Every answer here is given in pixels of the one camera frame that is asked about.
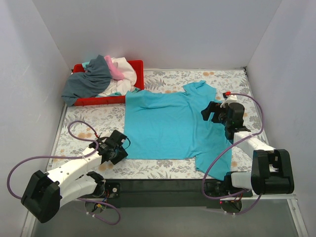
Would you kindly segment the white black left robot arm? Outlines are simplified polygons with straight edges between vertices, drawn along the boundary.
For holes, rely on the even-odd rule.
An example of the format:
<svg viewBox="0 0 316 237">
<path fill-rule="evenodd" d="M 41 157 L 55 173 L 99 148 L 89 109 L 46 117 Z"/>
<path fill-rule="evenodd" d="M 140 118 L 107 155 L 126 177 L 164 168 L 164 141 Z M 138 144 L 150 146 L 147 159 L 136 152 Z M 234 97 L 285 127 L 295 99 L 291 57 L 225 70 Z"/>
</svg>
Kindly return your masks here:
<svg viewBox="0 0 316 237">
<path fill-rule="evenodd" d="M 123 147 L 127 136 L 114 130 L 110 136 L 91 142 L 78 159 L 52 169 L 46 173 L 35 172 L 22 195 L 21 203 L 41 223 L 51 220 L 60 207 L 83 196 L 102 198 L 103 203 L 90 207 L 91 212 L 104 209 L 107 201 L 118 198 L 119 183 L 107 183 L 93 169 L 105 162 L 117 164 L 128 156 Z"/>
</svg>

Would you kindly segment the turquoise t shirt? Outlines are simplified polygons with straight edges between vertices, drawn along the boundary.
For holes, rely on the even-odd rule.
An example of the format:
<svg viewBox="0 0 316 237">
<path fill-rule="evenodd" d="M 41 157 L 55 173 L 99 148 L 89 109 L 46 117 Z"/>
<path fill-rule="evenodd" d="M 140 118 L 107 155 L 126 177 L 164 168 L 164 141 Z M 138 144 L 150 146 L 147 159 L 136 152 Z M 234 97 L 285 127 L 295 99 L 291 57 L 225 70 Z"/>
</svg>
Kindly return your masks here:
<svg viewBox="0 0 316 237">
<path fill-rule="evenodd" d="M 124 134 L 131 142 L 128 159 L 195 158 L 196 170 L 206 173 L 230 145 L 223 126 L 203 120 L 201 115 L 215 100 L 216 89 L 203 80 L 183 89 L 126 94 Z"/>
</svg>

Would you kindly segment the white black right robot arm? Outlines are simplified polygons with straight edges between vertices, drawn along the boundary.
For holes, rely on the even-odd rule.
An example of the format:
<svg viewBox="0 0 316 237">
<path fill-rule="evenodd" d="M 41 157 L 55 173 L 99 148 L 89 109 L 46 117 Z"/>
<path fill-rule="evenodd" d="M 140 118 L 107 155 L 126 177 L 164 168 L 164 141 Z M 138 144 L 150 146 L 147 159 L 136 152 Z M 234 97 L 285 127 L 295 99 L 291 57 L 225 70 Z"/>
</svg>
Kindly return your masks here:
<svg viewBox="0 0 316 237">
<path fill-rule="evenodd" d="M 211 101 L 201 111 L 204 121 L 220 123 L 225 128 L 225 137 L 252 158 L 251 171 L 230 171 L 224 176 L 216 191 L 233 194 L 242 190 L 257 195 L 291 194 L 294 179 L 290 154 L 285 149 L 275 149 L 256 137 L 244 126 L 244 106 L 237 102 L 216 103 Z"/>
</svg>

